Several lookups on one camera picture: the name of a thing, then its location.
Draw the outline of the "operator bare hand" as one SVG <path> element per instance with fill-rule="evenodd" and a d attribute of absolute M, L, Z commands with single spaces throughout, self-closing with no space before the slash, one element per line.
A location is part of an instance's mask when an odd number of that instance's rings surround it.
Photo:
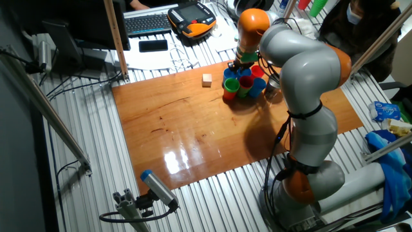
<path fill-rule="evenodd" d="M 147 10 L 148 6 L 142 4 L 139 0 L 130 0 L 129 5 L 133 10 Z"/>

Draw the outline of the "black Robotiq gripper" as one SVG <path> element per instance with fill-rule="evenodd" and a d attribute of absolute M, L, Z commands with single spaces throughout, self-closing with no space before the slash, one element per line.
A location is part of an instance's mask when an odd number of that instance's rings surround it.
<path fill-rule="evenodd" d="M 238 69 L 245 70 L 250 68 L 253 65 L 253 62 L 243 63 L 239 59 L 235 59 L 232 62 L 227 63 L 228 69 L 231 71 L 236 71 Z"/>

